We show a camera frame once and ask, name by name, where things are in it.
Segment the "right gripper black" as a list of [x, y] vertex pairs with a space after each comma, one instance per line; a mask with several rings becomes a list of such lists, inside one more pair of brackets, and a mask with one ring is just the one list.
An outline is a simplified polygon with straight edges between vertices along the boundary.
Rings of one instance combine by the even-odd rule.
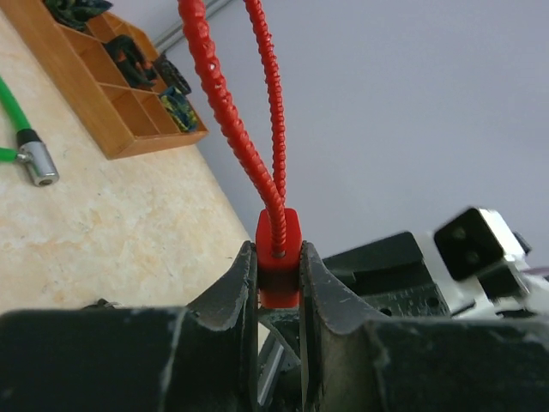
[[322, 328], [335, 335], [349, 335], [369, 320], [389, 317], [450, 315], [410, 232], [323, 260], [315, 246], [305, 241], [299, 275], [301, 328], [309, 335]]

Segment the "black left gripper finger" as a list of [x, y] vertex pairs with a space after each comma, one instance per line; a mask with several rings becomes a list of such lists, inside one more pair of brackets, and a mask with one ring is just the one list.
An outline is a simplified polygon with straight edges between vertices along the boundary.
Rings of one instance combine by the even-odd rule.
[[256, 247], [245, 241], [226, 273], [187, 307], [210, 330], [255, 328], [257, 293]]

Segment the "red cable padlock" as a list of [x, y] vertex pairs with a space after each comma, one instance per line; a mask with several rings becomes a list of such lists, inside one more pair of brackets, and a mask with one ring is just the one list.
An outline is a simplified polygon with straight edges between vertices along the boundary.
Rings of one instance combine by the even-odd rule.
[[287, 146], [281, 76], [262, 4], [245, 4], [256, 36], [267, 86], [273, 166], [266, 167], [239, 116], [215, 54], [202, 1], [181, 1], [178, 11], [202, 90], [235, 157], [264, 202], [256, 227], [256, 258], [261, 304], [290, 308], [299, 303], [302, 233], [298, 214], [286, 206]]

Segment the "black-headed key bunch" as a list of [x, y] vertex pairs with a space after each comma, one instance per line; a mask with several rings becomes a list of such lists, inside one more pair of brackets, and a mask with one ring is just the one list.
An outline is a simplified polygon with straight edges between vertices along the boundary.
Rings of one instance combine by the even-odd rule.
[[104, 298], [100, 298], [95, 302], [84, 306], [82, 310], [117, 309], [120, 306], [121, 304], [118, 302], [113, 302], [113, 301], [106, 300]]

